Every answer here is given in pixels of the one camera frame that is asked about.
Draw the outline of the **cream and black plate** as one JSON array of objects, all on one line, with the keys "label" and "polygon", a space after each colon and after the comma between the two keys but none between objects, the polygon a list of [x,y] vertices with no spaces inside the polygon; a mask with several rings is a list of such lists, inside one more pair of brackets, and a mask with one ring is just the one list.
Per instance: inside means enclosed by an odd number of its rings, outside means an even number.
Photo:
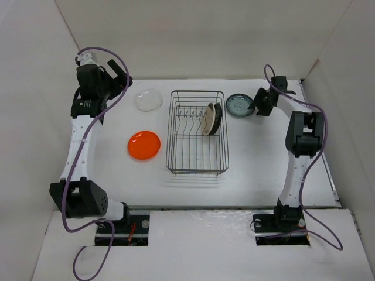
[{"label": "cream and black plate", "polygon": [[202,124],[201,124],[201,131],[204,136],[207,136],[210,134],[214,127],[216,119],[216,109],[213,103],[210,103],[206,107],[206,111],[202,117]]}]

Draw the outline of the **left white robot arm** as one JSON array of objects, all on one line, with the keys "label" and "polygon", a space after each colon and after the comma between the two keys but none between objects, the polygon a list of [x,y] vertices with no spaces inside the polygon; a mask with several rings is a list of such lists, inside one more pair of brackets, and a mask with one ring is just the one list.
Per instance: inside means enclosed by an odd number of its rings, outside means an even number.
[{"label": "left white robot arm", "polygon": [[116,77],[111,77],[93,59],[79,61],[76,69],[79,87],[70,111],[69,152],[60,180],[50,185],[49,192],[67,218],[105,218],[111,220],[116,231],[125,232],[131,225],[127,205],[110,200],[93,180],[96,142],[103,127],[107,101],[120,95],[126,85],[132,85],[132,78],[114,60],[107,64]]}]

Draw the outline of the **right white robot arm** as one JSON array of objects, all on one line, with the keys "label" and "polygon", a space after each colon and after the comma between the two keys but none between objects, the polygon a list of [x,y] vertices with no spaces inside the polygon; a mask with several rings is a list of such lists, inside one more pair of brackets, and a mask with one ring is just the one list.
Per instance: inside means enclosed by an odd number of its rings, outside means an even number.
[{"label": "right white robot arm", "polygon": [[288,90],[284,76],[273,76],[269,89],[260,88],[254,98],[257,115],[269,116],[274,108],[288,118],[285,137],[288,168],[284,187],[272,214],[253,215],[257,233],[290,232],[297,230],[302,218],[302,189],[313,158],[323,146],[325,119],[320,111],[312,111],[296,100]]}]

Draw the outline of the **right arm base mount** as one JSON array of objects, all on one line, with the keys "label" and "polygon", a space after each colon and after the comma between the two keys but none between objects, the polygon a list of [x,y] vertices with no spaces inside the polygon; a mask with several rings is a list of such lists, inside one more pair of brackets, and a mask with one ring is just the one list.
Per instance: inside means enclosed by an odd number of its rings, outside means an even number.
[{"label": "right arm base mount", "polygon": [[253,214],[250,227],[255,232],[257,246],[309,246],[310,241],[305,230],[304,215],[294,222],[274,222],[273,214]]}]

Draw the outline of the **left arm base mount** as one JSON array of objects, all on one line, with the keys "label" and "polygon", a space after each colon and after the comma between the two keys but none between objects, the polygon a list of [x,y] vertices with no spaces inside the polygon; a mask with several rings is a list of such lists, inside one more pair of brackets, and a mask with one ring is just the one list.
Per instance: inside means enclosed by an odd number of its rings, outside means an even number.
[{"label": "left arm base mount", "polygon": [[[113,246],[148,246],[150,211],[131,210],[130,221],[114,221]],[[95,246],[108,246],[111,239],[111,226],[106,222],[99,224],[96,230]]]}]

